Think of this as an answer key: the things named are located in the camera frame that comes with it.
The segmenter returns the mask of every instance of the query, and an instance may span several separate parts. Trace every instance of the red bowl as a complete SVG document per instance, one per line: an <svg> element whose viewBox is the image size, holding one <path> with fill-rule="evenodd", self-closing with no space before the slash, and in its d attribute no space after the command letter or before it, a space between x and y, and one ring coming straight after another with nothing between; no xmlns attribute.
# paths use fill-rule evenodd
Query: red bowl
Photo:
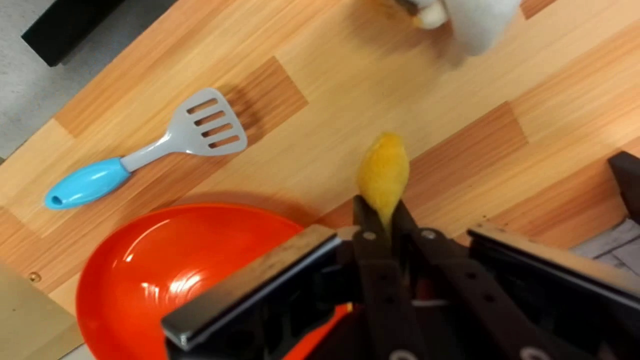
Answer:
<svg viewBox="0 0 640 360"><path fill-rule="evenodd" d="M300 229L234 203L168 208L126 223L98 245L79 275L76 305L88 347L98 360L164 360L159 319L168 312Z"/></svg>

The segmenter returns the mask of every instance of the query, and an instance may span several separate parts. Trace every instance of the gray floor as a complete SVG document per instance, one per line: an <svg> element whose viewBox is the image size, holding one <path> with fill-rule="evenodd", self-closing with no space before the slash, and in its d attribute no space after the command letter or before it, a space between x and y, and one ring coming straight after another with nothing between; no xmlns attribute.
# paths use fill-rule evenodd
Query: gray floor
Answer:
<svg viewBox="0 0 640 360"><path fill-rule="evenodd" d="M0 162L173 3L173 0L126 0L73 53L59 66L47 68L20 36L52 2L1 0L0 3Z"/></svg>

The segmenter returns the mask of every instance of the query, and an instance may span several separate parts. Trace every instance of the spatula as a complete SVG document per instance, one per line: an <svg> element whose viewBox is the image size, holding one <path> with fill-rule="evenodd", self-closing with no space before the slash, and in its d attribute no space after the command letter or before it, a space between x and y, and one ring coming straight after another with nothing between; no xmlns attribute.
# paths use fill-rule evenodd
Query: spatula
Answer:
<svg viewBox="0 0 640 360"><path fill-rule="evenodd" d="M43 201L52 209L77 208L113 192L131 171L166 153L228 155L242 151L245 143L245 131L231 106L218 89L203 88L179 103L159 140L123 158L105 158L72 171Z"/></svg>

